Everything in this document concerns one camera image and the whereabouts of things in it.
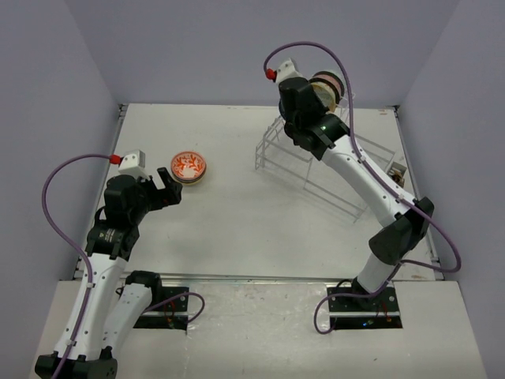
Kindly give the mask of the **orange floral bowl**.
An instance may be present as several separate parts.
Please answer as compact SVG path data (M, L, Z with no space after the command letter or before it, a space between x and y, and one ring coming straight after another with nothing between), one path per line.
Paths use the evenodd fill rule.
M186 167L200 171L207 168L207 163L200 153L192 151L179 152L170 162L171 172L182 171Z

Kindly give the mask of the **yellow leaf pattern bowl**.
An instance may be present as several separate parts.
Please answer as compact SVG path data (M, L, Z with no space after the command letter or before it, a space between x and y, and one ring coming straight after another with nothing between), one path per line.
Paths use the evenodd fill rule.
M330 112L334 112L339 105L339 92L321 81L314 81L311 83L311 86L321 103Z

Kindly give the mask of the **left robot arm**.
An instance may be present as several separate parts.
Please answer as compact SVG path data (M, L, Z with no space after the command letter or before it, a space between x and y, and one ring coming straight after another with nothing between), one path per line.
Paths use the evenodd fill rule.
M84 250L86 266L80 289L62 336L49 355L40 355L35 372L41 378L114 378L118 351L140 313L163 304L159 275L142 272L127 284L110 308L120 276L140 237L139 225L149 213L181 201L182 185L165 167L157 170L163 188L151 177L120 174L107 181L104 205L95 213Z

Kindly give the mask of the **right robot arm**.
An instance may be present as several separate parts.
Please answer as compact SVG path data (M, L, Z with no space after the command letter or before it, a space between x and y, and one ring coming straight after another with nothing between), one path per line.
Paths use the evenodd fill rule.
M379 289L400 260L426 234L428 222L410 206L431 216L434 204L426 197L417 200L402 188L397 188L395 196L388 193L365 166L373 167L375 162L352 143L350 128L329 112L308 80L292 77L281 81L279 95L286 135L338 173L365 200L382 227L369 239L372 253L353 280L354 305L370 310L380 301Z

